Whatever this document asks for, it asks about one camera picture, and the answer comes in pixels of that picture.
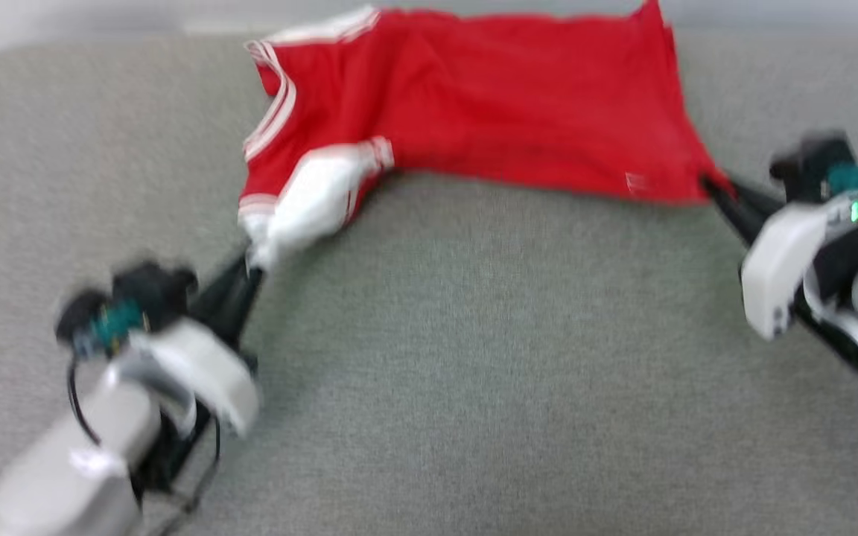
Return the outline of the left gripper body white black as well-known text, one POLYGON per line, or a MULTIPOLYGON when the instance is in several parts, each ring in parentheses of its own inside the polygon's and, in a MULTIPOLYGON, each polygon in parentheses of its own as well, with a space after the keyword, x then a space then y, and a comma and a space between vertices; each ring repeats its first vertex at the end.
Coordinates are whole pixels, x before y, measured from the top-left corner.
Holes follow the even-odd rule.
POLYGON ((260 389, 241 356, 214 332, 180 319, 154 334, 134 332, 130 342, 234 434, 248 437, 258 421, 260 389))

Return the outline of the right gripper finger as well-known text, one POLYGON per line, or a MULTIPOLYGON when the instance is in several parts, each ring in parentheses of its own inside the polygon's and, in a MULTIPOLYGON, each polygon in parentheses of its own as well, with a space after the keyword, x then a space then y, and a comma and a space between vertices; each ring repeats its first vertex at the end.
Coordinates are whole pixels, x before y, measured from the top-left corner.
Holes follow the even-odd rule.
POLYGON ((719 177, 702 174, 700 184, 711 202, 730 217, 767 218, 786 206, 780 198, 738 181, 736 176, 722 181, 719 177))
POLYGON ((711 198, 719 213, 733 231, 741 238, 746 248, 752 248, 760 234, 760 214, 738 197, 732 196, 719 186, 704 186, 702 189, 711 198))

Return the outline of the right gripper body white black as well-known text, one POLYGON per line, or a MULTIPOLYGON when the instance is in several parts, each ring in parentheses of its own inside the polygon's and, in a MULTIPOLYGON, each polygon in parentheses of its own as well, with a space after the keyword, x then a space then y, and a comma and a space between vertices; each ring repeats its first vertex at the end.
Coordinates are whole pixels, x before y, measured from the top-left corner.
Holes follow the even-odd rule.
POLYGON ((841 235, 858 237, 858 190, 824 205, 790 203, 763 225, 743 262, 743 309, 752 328, 765 340, 787 329, 789 308, 803 291, 816 320, 837 327, 858 343, 858 270, 854 311, 843 313, 819 298, 814 259, 841 235))

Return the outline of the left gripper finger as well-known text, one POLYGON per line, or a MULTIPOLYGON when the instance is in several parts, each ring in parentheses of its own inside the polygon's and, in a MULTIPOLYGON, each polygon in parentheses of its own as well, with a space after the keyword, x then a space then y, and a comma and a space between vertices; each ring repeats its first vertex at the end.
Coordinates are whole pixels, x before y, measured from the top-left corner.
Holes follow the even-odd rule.
POLYGON ((263 281, 262 269, 241 269, 229 282, 229 289, 212 315, 212 331, 232 349, 238 350, 241 346, 241 337, 263 281))
POLYGON ((217 310, 225 292, 229 289, 229 282, 243 268, 249 268, 248 254, 239 254, 234 261, 225 266, 217 275, 204 286, 188 303, 188 315, 201 325, 212 330, 212 315, 217 310))

